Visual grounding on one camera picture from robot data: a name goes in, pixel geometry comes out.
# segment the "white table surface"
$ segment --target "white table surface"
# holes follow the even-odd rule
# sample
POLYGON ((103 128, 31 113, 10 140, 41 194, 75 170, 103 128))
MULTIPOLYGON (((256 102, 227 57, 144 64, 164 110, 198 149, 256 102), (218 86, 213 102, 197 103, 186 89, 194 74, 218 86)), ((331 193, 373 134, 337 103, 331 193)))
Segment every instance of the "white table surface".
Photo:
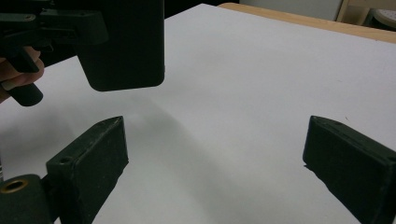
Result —
POLYGON ((130 164, 94 223, 358 223, 304 168, 308 121, 336 119, 395 149, 395 55, 200 5, 165 21, 160 87, 96 92, 73 58, 37 81, 39 105, 1 104, 5 178, 43 176, 94 123, 123 115, 130 164))

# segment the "black mount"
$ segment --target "black mount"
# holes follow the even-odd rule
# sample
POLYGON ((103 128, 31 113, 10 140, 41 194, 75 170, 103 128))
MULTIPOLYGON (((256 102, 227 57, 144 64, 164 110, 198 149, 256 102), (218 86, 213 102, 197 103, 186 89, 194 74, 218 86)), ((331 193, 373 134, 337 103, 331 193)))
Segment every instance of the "black mount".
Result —
MULTIPOLYGON (((9 1, 0 8, 0 57, 20 73, 36 73, 38 67, 23 47, 52 51, 52 43, 97 45, 108 40, 100 11, 58 10, 49 0, 9 1)), ((20 105, 36 105, 41 91, 30 84, 8 92, 20 105)))
POLYGON ((103 120, 47 161, 44 178, 0 183, 0 223, 92 223, 127 164, 123 118, 103 120))

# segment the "human hand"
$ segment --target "human hand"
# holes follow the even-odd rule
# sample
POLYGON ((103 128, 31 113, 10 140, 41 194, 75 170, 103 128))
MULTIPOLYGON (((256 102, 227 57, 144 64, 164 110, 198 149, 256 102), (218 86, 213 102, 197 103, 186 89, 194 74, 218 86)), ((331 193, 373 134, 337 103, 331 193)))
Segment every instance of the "human hand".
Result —
POLYGON ((9 97, 6 91, 31 84, 44 74, 44 64, 38 58, 40 51, 34 50, 31 47, 27 47, 25 50, 40 70, 36 73, 20 73, 5 58, 0 58, 0 82, 2 82, 0 85, 0 104, 9 97))

